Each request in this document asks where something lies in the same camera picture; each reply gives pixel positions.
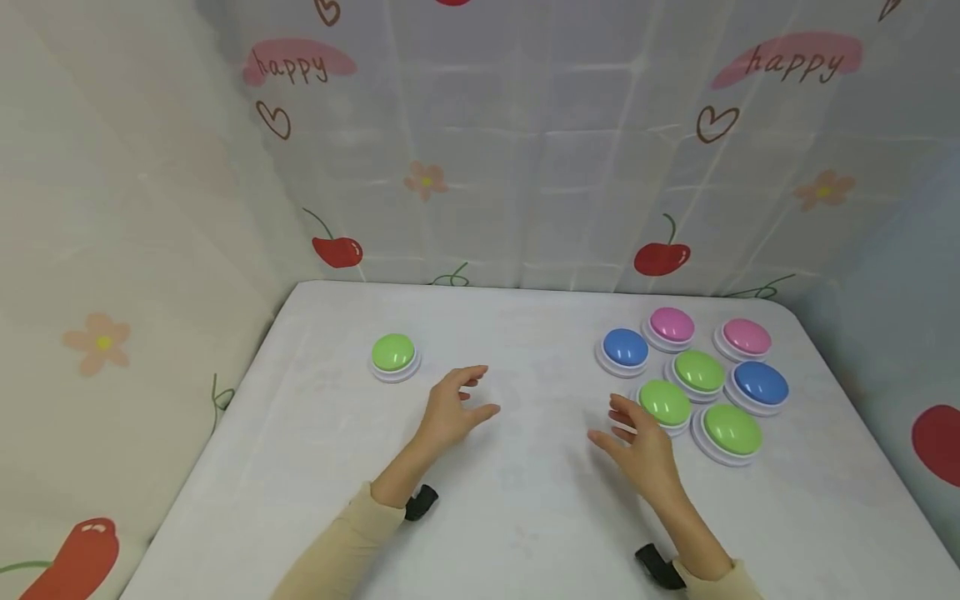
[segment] sleeve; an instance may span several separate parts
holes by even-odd
[[[348,600],[380,545],[403,522],[405,511],[377,504],[370,483],[300,555],[272,600]]]
[[[720,581],[697,579],[679,560],[673,566],[686,583],[686,597],[690,600],[763,600],[743,561],[733,561],[733,570]]]

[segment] red pepper print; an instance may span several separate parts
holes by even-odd
[[[107,578],[119,553],[113,521],[98,517],[77,523],[53,564],[20,600],[86,600]]]

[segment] hand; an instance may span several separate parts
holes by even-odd
[[[610,394],[610,407],[612,410],[608,415],[611,419],[636,430],[633,434],[620,427],[611,427],[611,432],[629,445],[623,445],[610,435],[594,430],[588,432],[590,441],[613,458],[634,484],[637,493],[654,510],[683,500],[686,494],[673,460],[670,436],[636,402],[618,394]]]
[[[426,401],[426,410],[420,421],[420,428],[411,444],[428,448],[439,457],[452,446],[462,442],[474,427],[491,419],[500,412],[496,404],[484,404],[479,408],[467,410],[461,402],[470,398],[470,394],[461,392],[461,387],[475,387],[487,373],[486,365],[454,369],[433,386]]]

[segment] heart outline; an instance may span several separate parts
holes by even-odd
[[[313,6],[316,7],[320,20],[322,20],[327,27],[333,27],[337,24],[337,21],[340,20],[340,3],[337,2],[337,0],[313,0]],[[334,10],[335,14],[333,18],[327,18],[325,11],[331,9]]]
[[[701,125],[700,125],[701,122],[703,122],[704,115],[707,114],[707,112],[710,113],[710,122],[709,122],[710,125],[713,125],[714,123],[724,118],[731,112],[733,113],[733,120],[730,122],[730,124],[722,132],[720,132],[719,134],[717,134],[715,137],[711,139],[707,139],[707,137],[704,135],[703,131],[701,130]],[[721,137],[729,133],[730,130],[733,129],[733,126],[736,125],[736,122],[739,119],[740,119],[740,109],[737,107],[727,108],[726,110],[724,110],[718,115],[716,113],[716,108],[714,108],[712,105],[707,105],[703,110],[700,111],[700,116],[697,117],[697,137],[699,137],[700,141],[704,142],[705,144],[712,144],[713,142],[717,141],[718,139],[720,139]]]
[[[880,10],[880,18],[877,19],[876,22],[879,23],[883,19],[887,18],[888,14],[897,9],[897,7],[900,5],[900,2],[902,2],[902,0],[887,0],[883,5],[883,8]]]
[[[273,110],[270,110],[270,109],[267,107],[266,104],[264,104],[264,103],[263,103],[262,101],[260,101],[260,100],[257,100],[257,101],[256,101],[256,111],[257,111],[257,113],[259,113],[260,118],[263,119],[263,122],[267,124],[267,127],[270,128],[270,131],[273,132],[277,137],[279,137],[280,139],[282,139],[282,140],[284,140],[284,141],[290,139],[290,133],[292,132],[293,124],[290,122],[290,115],[287,114],[287,111],[286,111],[286,110],[284,110],[283,108],[280,108],[280,107],[277,107],[277,108],[274,108]],[[286,134],[280,133],[280,132],[278,132],[278,131],[274,128],[274,122],[276,121],[276,116],[277,116],[278,114],[281,114],[281,113],[283,114],[283,118],[287,120],[287,133],[286,133]]]

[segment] flower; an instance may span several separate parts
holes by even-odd
[[[817,176],[813,185],[801,185],[793,190],[793,195],[804,201],[800,210],[807,212],[817,205],[818,202],[825,202],[831,206],[837,206],[847,201],[847,192],[853,189],[856,180],[852,177],[837,178],[836,171],[827,169]]]
[[[86,352],[80,362],[80,374],[90,377],[100,372],[104,363],[110,361],[118,367],[130,364],[127,354],[120,346],[130,337],[130,326],[126,323],[114,323],[103,313],[90,313],[86,316],[86,331],[67,331],[63,334],[63,345]]]
[[[444,170],[435,164],[424,167],[419,160],[410,163],[410,173],[413,177],[403,179],[403,184],[411,192],[420,192],[420,199],[430,200],[430,193],[443,194],[448,188],[444,183]]]

